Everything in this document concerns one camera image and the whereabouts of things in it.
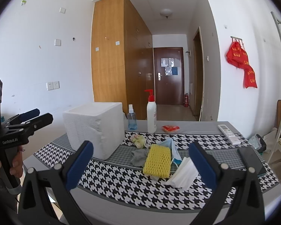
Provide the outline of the person's left hand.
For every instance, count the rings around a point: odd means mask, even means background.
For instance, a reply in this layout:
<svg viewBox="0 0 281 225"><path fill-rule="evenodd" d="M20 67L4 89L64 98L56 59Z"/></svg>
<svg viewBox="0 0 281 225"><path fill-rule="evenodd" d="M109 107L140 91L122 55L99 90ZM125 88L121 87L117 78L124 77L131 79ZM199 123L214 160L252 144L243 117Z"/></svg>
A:
<svg viewBox="0 0 281 225"><path fill-rule="evenodd" d="M13 158L13 164L10 169L10 174L21 178L23 175L23 146L18 146L18 152Z"/></svg>

